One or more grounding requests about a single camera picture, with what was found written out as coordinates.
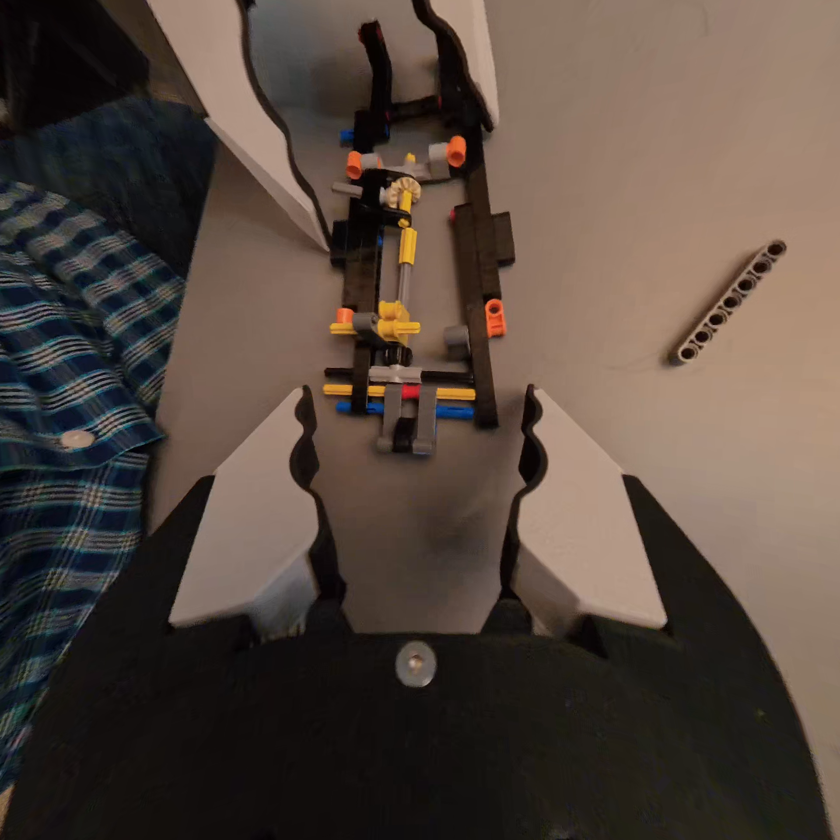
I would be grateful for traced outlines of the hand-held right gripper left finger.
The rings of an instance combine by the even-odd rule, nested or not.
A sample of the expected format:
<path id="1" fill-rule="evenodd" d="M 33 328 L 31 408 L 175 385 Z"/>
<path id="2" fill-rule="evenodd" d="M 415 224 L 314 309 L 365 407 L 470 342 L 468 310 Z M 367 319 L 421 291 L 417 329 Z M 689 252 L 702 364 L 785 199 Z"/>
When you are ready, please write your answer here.
<path id="1" fill-rule="evenodd" d="M 169 615 L 174 627 L 246 616 L 264 640 L 301 634 L 346 584 L 319 471 L 312 391 L 293 390 L 216 468 Z"/>

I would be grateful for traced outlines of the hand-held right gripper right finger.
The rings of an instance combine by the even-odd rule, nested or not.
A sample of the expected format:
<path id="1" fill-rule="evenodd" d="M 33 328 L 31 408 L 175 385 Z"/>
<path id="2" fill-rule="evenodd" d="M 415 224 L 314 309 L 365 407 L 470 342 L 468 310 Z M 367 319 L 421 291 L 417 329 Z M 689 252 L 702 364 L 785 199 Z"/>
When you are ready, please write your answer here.
<path id="1" fill-rule="evenodd" d="M 523 487 L 502 545 L 502 590 L 519 599 L 543 635 L 569 636 L 590 617 L 665 628 L 621 467 L 533 384 L 521 433 Z"/>

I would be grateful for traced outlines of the lego vehicle chassis assembly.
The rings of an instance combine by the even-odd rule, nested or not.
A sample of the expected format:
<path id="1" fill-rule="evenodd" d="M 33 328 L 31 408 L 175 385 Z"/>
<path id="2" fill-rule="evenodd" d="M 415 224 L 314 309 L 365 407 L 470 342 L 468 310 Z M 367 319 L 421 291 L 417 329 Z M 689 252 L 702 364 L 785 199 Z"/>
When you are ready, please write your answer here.
<path id="1" fill-rule="evenodd" d="M 349 215 L 332 226 L 330 261 L 343 271 L 341 306 L 330 325 L 353 340 L 353 362 L 324 370 L 326 396 L 340 413 L 378 416 L 379 451 L 431 456 L 440 419 L 498 427 L 489 342 L 507 333 L 500 268 L 516 259 L 511 216 L 491 209 L 484 132 L 494 129 L 490 100 L 469 71 L 466 42 L 431 2 L 413 2 L 435 37 L 437 91 L 393 97 L 393 68 L 377 20 L 358 31 L 371 67 L 371 96 L 342 132 L 350 148 L 344 182 Z M 421 331 L 408 310 L 417 262 L 414 210 L 423 186 L 461 181 L 465 201 L 449 223 L 455 242 L 463 321 L 444 331 L 451 361 L 463 371 L 413 363 L 410 339 Z"/>

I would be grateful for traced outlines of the blue plaid shirt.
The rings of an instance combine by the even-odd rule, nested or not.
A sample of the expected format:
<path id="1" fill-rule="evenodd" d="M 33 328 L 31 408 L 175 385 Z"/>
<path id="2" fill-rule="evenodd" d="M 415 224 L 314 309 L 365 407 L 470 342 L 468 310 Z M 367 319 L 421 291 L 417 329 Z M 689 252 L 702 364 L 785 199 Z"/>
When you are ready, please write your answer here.
<path id="1" fill-rule="evenodd" d="M 144 529 L 216 138 L 131 96 L 2 141 L 1 790 Z"/>

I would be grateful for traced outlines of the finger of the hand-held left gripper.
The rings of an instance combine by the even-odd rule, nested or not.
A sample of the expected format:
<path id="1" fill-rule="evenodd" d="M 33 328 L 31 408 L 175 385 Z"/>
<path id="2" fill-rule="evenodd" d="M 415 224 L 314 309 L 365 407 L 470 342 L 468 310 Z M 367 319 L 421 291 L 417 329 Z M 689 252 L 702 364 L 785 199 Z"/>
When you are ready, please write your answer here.
<path id="1" fill-rule="evenodd" d="M 483 1 L 412 1 L 435 36 L 444 111 L 492 132 L 500 111 L 487 10 Z"/>
<path id="2" fill-rule="evenodd" d="M 330 233 L 300 172 L 288 126 L 263 92 L 251 56 L 249 2 L 149 1 L 205 111 L 205 122 L 303 234 L 322 250 Z"/>

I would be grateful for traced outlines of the grey long lego beam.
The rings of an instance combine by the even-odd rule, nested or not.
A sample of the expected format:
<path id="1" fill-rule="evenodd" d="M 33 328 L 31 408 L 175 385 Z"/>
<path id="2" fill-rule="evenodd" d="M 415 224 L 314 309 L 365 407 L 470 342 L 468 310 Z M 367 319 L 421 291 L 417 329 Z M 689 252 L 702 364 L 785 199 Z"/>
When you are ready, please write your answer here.
<path id="1" fill-rule="evenodd" d="M 696 361 L 721 328 L 732 319 L 733 314 L 772 272 L 787 250 L 786 242 L 777 238 L 746 259 L 669 350 L 666 363 L 672 367 L 680 367 Z"/>

